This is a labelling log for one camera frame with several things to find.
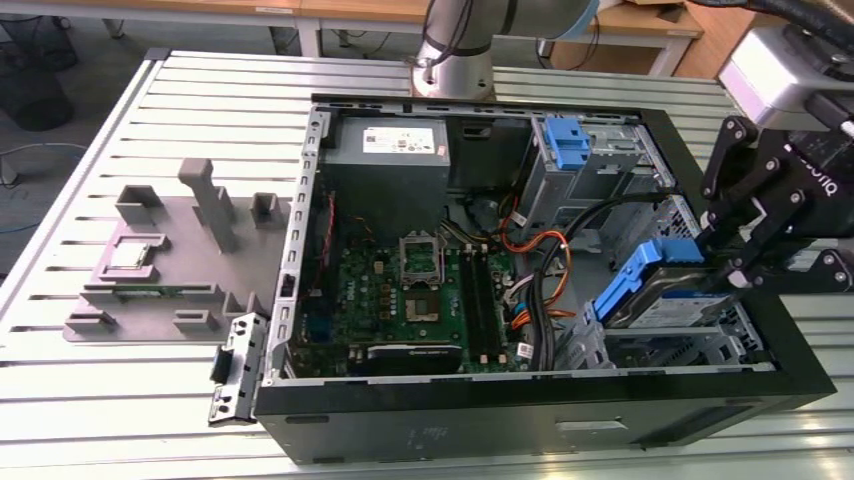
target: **floor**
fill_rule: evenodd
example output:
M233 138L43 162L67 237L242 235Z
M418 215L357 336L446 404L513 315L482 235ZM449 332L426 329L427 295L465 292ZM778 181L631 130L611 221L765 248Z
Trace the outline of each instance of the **floor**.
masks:
M0 152L31 143L63 142L88 145L102 126L124 87L139 67L146 51L152 47L230 53L275 54L271 32L263 27L172 24L128 21L126 36L111 40L98 19L74 18L68 31L79 64L58 74L66 93L75 105L74 120L43 133L20 130L0 112ZM278 29L277 43L299 54L297 32ZM367 32L351 38L349 48L339 46L331 31L323 35L325 53L338 58L402 60L418 52L418 35L391 34L382 49L386 34ZM494 62L501 66L541 68L534 41L497 39ZM42 219L66 183L82 151L71 147L34 148L3 157L3 165L20 174L19 186L0 188L0 282L27 245L34 229L6 233L34 225Z

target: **motherboard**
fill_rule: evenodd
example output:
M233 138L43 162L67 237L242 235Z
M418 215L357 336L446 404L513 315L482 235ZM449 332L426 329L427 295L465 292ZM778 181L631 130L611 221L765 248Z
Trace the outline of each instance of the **motherboard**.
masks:
M501 298L513 278L505 252L429 245L343 250L333 298L315 298L293 351L298 376L489 373L519 369ZM433 284L406 279L439 272Z

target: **green circuit board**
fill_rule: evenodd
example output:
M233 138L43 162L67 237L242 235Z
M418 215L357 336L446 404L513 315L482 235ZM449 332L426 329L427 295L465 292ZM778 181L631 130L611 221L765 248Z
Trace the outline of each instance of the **green circuit board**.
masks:
M419 248L421 245L415 247L407 248L407 272L435 271L433 249ZM459 255L457 249L443 251L439 261L443 272L441 285L431 289L419 284L405 289L398 248L366 247L345 251L338 269L335 313L306 319L306 342L295 351L303 374L346 376L350 347L389 343L461 346L465 351L461 373L518 369L511 353L503 355L502 362L491 360L482 363L470 359ZM490 255L489 269L495 284L501 285L501 280L513 271L513 258L503 252ZM502 345L506 346L505 327L501 324L502 288L497 287L494 293L498 331Z

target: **desk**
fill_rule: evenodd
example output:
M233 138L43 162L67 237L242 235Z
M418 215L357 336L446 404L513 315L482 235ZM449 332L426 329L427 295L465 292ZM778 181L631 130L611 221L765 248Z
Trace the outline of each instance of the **desk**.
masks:
M414 33L422 31L429 0L11 0L3 13L64 15L162 22L219 23L293 27L299 31L303 56L321 57L323 29ZM626 3L599 15L605 45L662 49L650 70L669 76L694 38L704 31L689 14L678 23L656 17L656 9ZM589 33L573 42L589 43Z
M383 32L421 33L429 0L303 0L301 5L301 29L353 29ZM685 12L677 23L658 18L658 9L623 3L599 13L599 43L661 49L650 75L670 76L680 64L692 40L700 38L704 29ZM570 40L590 43L594 27ZM319 35L301 30L303 38L317 38L318 47L303 44L303 52L321 53Z
M0 478L854 478L846 452L854 448L854 308L846 297L785 298L840 393L686 447L646 452L299 468L259 426L208 428L213 345L63 340L87 269L116 225L123 185L187 195L175 178L180 158L208 157L214 181L233 195L263 190L289 201L310 95L405 96L407 72L399 62L198 52L143 62L0 287L0 469L20 467L0 471ZM502 102L661 108L701 164L734 110L705 80L495 68L495 90Z

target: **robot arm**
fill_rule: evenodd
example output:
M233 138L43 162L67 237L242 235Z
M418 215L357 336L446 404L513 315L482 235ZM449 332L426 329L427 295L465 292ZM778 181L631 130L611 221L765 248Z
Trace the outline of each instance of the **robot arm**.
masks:
M493 36L567 38L583 32L598 0L433 0L413 86L423 97L493 94Z
M721 73L748 118L724 121L701 185L709 225L697 241L718 264L709 288L852 291L852 252L825 250L805 272L789 265L814 240L854 237L854 26L805 2L696 3L793 22L750 32Z

